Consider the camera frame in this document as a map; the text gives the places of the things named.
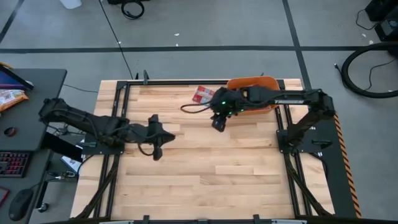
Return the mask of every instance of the wooden tabletop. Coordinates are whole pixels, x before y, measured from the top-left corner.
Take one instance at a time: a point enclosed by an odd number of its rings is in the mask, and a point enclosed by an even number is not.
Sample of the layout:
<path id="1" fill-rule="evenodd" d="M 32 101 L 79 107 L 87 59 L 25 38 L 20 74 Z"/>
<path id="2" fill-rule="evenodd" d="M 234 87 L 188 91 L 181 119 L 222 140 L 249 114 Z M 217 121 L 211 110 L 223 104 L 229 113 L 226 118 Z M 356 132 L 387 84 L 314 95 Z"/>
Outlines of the wooden tabletop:
<path id="1" fill-rule="evenodd" d="M 101 82 L 95 115 L 111 114 L 116 83 Z M 286 79 L 285 85 L 288 90 L 302 89 L 299 79 Z M 205 86 L 213 90 L 220 87 Z M 157 113 L 164 129 L 176 139 L 162 147 L 164 155 L 157 162 L 141 154 L 136 144 L 126 145 L 119 163 L 112 220 L 142 220 L 144 215 L 150 215 L 151 220 L 252 219 L 254 214 L 293 218 L 283 155 L 275 136 L 275 113 L 232 117 L 225 132 L 219 133 L 211 127 L 210 110 L 199 114 L 179 110 L 181 105 L 192 103 L 196 88 L 131 87 L 127 118 L 147 125 L 147 119 Z M 307 107 L 291 106 L 290 110 L 297 122 Z M 151 152 L 150 146 L 144 150 Z M 322 163 L 308 154 L 301 154 L 301 158 L 308 188 L 333 213 Z M 78 215 L 96 192 L 102 161 L 103 156 L 93 156 L 81 168 L 71 217 Z M 303 214 L 301 193 L 296 189 Z"/>

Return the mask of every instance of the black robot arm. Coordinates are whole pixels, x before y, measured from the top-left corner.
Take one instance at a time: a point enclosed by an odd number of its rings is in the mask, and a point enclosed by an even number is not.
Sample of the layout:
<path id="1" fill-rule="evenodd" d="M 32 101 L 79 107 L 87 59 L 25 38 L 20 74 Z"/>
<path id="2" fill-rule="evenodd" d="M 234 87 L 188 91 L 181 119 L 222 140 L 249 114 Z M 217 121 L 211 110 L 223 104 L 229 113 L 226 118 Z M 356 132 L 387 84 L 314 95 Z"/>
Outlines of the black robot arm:
<path id="1" fill-rule="evenodd" d="M 86 133 L 110 148 L 127 143 L 153 144 L 155 161 L 162 157 L 161 146 L 173 141 L 175 135 L 168 133 L 159 122 L 157 114 L 148 119 L 148 127 L 141 124 L 130 124 L 129 120 L 120 117 L 95 116 L 91 113 L 68 106 L 63 99 L 46 99 L 39 111 L 43 123 L 64 122 Z"/>
<path id="2" fill-rule="evenodd" d="M 270 90 L 263 86 L 250 86 L 237 90 L 221 87 L 210 101 L 214 112 L 212 126 L 224 131 L 227 118 L 246 110 L 260 110 L 269 105 L 309 105 L 308 113 L 288 127 L 287 141 L 296 146 L 306 130 L 322 119 L 335 114 L 333 100 L 322 90 Z"/>

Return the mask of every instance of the black cable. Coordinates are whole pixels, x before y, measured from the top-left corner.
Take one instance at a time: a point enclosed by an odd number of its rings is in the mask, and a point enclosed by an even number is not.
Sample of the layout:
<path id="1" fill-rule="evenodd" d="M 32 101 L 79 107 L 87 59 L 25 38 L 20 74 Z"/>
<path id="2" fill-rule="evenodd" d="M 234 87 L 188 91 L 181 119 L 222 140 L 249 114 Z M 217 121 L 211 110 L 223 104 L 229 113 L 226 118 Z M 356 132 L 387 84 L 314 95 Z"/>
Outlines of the black cable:
<path id="1" fill-rule="evenodd" d="M 81 162 L 79 168 L 77 168 L 77 175 L 80 176 L 80 174 L 79 174 L 80 168 L 82 167 L 82 165 L 83 165 L 87 160 L 89 160 L 89 159 L 90 159 L 91 157 L 93 157 L 93 156 L 94 156 L 94 155 L 90 155 L 90 156 L 88 156 L 83 162 Z"/>
<path id="2" fill-rule="evenodd" d="M 45 181 L 51 181 L 51 180 L 57 180 L 57 178 L 51 178 L 51 179 L 49 179 L 49 180 L 45 180 Z M 33 185 L 33 186 L 31 186 L 31 187 L 29 187 L 29 189 L 32 189 L 32 188 L 34 188 L 34 187 L 36 187 L 36 186 L 38 186 L 38 185 L 40 185 L 41 184 L 41 182 L 39 182 L 39 183 L 37 183 L 37 184 L 35 184 L 35 185 Z"/>
<path id="3" fill-rule="evenodd" d="M 359 26 L 360 28 L 362 28 L 362 29 L 373 30 L 379 23 L 374 24 L 374 25 L 373 25 L 372 27 L 370 27 L 370 28 L 366 28 L 366 27 L 364 27 L 364 26 L 358 24 L 359 13 L 362 12 L 362 11 L 365 11 L 365 9 L 362 9 L 362 10 L 359 10 L 359 11 L 358 11 L 358 13 L 357 13 L 357 15 L 356 15 L 355 24 L 356 24 L 357 26 Z"/>
<path id="4" fill-rule="evenodd" d="M 133 80 L 134 78 L 132 77 L 132 73 L 131 73 L 130 66 L 129 66 L 129 64 L 127 63 L 126 57 L 124 56 L 123 49 L 122 49 L 122 47 L 121 47 L 121 45 L 120 45 L 120 41 L 119 41 L 118 37 L 116 37 L 116 34 L 115 34 L 114 30 L 113 30 L 113 27 L 112 27 L 112 25 L 111 25 L 111 22 L 110 22 L 109 19 L 108 19 L 108 16 L 106 15 L 106 12 L 105 12 L 104 6 L 102 5 L 101 0 L 98 0 L 98 2 L 99 2 L 99 4 L 101 5 L 102 11 L 104 12 L 104 15 L 105 15 L 105 18 L 106 18 L 106 20 L 107 20 L 107 22 L 108 22 L 108 24 L 109 24 L 109 26 L 110 26 L 110 28 L 111 28 L 111 30 L 112 30 L 112 33 L 113 33 L 113 35 L 114 35 L 114 38 L 116 39 L 116 42 L 118 43 L 119 50 L 120 50 L 120 52 L 122 53 L 124 63 L 126 63 L 127 69 L 129 70 L 129 73 L 130 73 L 130 77 L 131 77 L 131 79 Z"/>
<path id="5" fill-rule="evenodd" d="M 180 110 L 183 111 L 184 113 L 192 113 L 192 114 L 204 112 L 205 110 L 210 109 L 210 106 L 208 106 L 208 107 L 206 107 L 206 108 L 203 108 L 202 110 L 198 110 L 198 111 L 187 111 L 187 110 L 185 110 L 185 109 L 183 109 L 183 108 L 184 108 L 184 107 L 187 107 L 187 106 L 203 106 L 203 105 L 208 104 L 209 102 L 207 102 L 207 103 L 192 103 L 192 104 L 182 105 L 182 106 L 180 107 Z"/>
<path id="6" fill-rule="evenodd" d="M 54 127 L 54 126 L 51 126 L 51 125 L 47 125 L 49 128 L 52 128 L 52 129 L 54 129 L 55 130 L 55 132 L 53 133 L 53 134 L 55 134 L 55 133 L 57 133 L 57 132 L 60 132 L 60 130 L 59 130 L 59 128 L 56 128 L 56 127 Z"/>
<path id="7" fill-rule="evenodd" d="M 136 3 L 137 5 L 139 5 L 141 7 L 141 13 L 138 14 L 138 16 L 135 16 L 135 15 L 131 14 L 129 11 L 124 10 L 124 7 L 126 7 L 126 5 L 128 3 Z M 140 0 L 125 0 L 122 3 L 121 10 L 122 10 L 123 16 L 126 17 L 127 19 L 136 20 L 136 19 L 140 18 L 142 15 L 144 15 L 145 7 Z"/>
<path id="8" fill-rule="evenodd" d="M 67 85 L 67 84 L 63 84 L 63 85 L 64 85 L 64 86 L 67 86 L 67 87 L 70 87 L 70 88 L 74 88 L 74 89 L 76 89 L 76 90 L 85 91 L 85 92 L 87 92 L 87 93 L 98 93 L 97 91 L 82 90 L 81 88 L 77 88 L 77 87 L 74 87 L 74 86 L 71 86 L 71 85 Z"/>
<path id="9" fill-rule="evenodd" d="M 351 65 L 353 60 L 356 59 L 357 57 L 359 57 L 361 54 L 364 54 L 371 50 L 389 50 L 389 49 L 393 49 L 393 48 L 397 48 L 397 47 L 398 47 L 398 42 L 381 42 L 378 44 L 371 44 L 368 46 L 361 47 L 360 49 L 358 49 L 354 53 L 352 53 L 350 56 L 348 56 L 348 58 L 344 61 L 341 71 L 338 68 L 338 66 L 335 64 L 335 68 L 337 70 L 339 70 L 340 75 L 341 75 L 341 81 L 343 82 L 345 87 L 358 95 L 369 97 L 369 98 L 381 99 L 381 98 L 391 98 L 391 97 L 398 96 L 398 90 L 388 91 L 385 93 L 373 93 L 373 92 L 369 92 L 367 90 L 363 90 L 353 83 L 353 81 L 351 80 L 351 78 L 349 77 L 349 74 L 348 74 L 349 66 Z"/>
<path id="10" fill-rule="evenodd" d="M 74 115 L 79 116 L 79 117 L 81 117 L 81 118 L 83 118 L 83 119 L 86 119 L 86 120 L 90 123 L 91 127 L 93 127 L 94 138 L 95 138 L 95 139 L 99 139 L 99 138 L 98 138 L 97 128 L 96 128 L 96 126 L 94 125 L 94 123 L 93 123 L 93 121 L 92 121 L 91 119 L 89 119 L 89 118 L 87 118 L 86 116 L 83 116 L 83 115 L 81 115 L 81 114 L 78 114 L 78 113 L 75 113 L 75 112 L 72 112 L 72 111 L 68 111 L 68 110 L 62 110 L 62 109 L 52 109 L 52 110 L 50 110 L 50 111 L 48 112 L 48 114 L 50 114 L 50 113 L 53 112 L 53 111 L 63 111 L 63 112 L 66 112 L 66 113 L 74 114 Z"/>
<path id="11" fill-rule="evenodd" d="M 86 135 L 85 133 L 76 133 L 76 132 L 69 131 L 69 130 L 68 130 L 67 134 Z"/>
<path id="12" fill-rule="evenodd" d="M 392 59 L 390 62 L 383 63 L 383 64 L 381 64 L 381 65 L 373 66 L 373 67 L 371 68 L 370 72 L 369 72 L 369 87 L 368 87 L 367 89 L 365 89 L 364 91 L 369 90 L 370 88 L 372 88 L 372 85 L 373 85 L 373 84 L 372 84 L 372 71 L 373 71 L 373 69 L 378 68 L 378 67 L 381 67 L 381 66 L 384 66 L 384 65 L 388 65 L 388 64 L 392 63 L 392 62 L 395 61 L 395 60 L 396 60 L 396 58 Z"/>
<path id="13" fill-rule="evenodd" d="M 142 154 L 144 154 L 145 156 L 151 156 L 151 155 L 153 155 L 154 152 L 155 152 L 155 149 L 154 149 L 154 151 L 153 151 L 151 154 L 148 154 L 148 153 L 144 152 L 144 150 L 142 150 L 141 144 L 137 144 L 137 146 L 138 146 L 139 151 L 140 151 Z"/>

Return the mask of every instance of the black floor stripe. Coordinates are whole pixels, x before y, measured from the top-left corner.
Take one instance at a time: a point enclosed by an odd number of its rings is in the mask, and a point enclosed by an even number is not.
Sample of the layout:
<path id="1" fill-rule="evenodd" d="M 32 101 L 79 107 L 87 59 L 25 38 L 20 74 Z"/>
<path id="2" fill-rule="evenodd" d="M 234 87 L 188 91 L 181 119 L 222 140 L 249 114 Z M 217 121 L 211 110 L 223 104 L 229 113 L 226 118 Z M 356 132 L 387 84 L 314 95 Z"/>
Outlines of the black floor stripe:
<path id="1" fill-rule="evenodd" d="M 303 52 L 300 49 L 299 37 L 297 36 L 297 31 L 294 26 L 292 12 L 290 11 L 289 2 L 287 0 L 282 0 L 284 5 L 287 23 L 289 25 L 290 34 L 292 35 L 293 45 L 296 47 L 296 56 L 298 60 L 298 65 L 300 67 L 301 76 L 303 78 L 304 88 L 311 89 L 310 77 L 308 76 L 307 67 L 305 66 Z"/>
<path id="2" fill-rule="evenodd" d="M 354 51 L 360 46 L 316 46 L 316 47 L 294 47 L 294 46 L 190 46 L 190 47 L 123 47 L 123 52 L 196 52 L 196 51 Z M 98 48 L 50 48 L 50 49 L 0 49 L 4 54 L 56 54 L 56 53 L 110 53 L 120 52 L 117 47 Z"/>
<path id="3" fill-rule="evenodd" d="M 15 17 L 17 16 L 18 10 L 21 8 L 22 3 L 24 3 L 24 0 L 19 0 L 17 5 L 15 6 L 14 10 L 12 11 L 10 17 L 8 17 L 6 25 L 4 25 L 4 27 L 2 28 L 1 33 L 0 33 L 0 43 L 6 36 L 8 29 L 10 29 L 10 26 L 11 26 L 12 22 L 14 21 Z"/>
<path id="4" fill-rule="evenodd" d="M 198 47 L 122 47 L 123 52 L 194 52 L 194 51 L 229 51 L 229 50 L 259 50 L 259 51 L 294 51 L 293 46 L 198 46 Z M 108 53 L 120 52 L 118 47 L 99 48 L 51 48 L 51 49 L 0 49 L 0 53 L 39 54 L 39 53 Z"/>

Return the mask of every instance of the keyboard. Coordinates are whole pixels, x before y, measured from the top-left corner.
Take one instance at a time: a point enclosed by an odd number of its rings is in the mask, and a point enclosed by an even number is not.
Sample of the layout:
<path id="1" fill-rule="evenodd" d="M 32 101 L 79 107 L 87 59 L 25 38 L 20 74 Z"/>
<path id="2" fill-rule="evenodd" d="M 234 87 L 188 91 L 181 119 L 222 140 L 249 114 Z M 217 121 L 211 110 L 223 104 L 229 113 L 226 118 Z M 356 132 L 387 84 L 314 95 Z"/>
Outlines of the keyboard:
<path id="1" fill-rule="evenodd" d="M 23 178 L 32 154 L 30 152 L 1 152 L 0 151 L 0 178 Z"/>

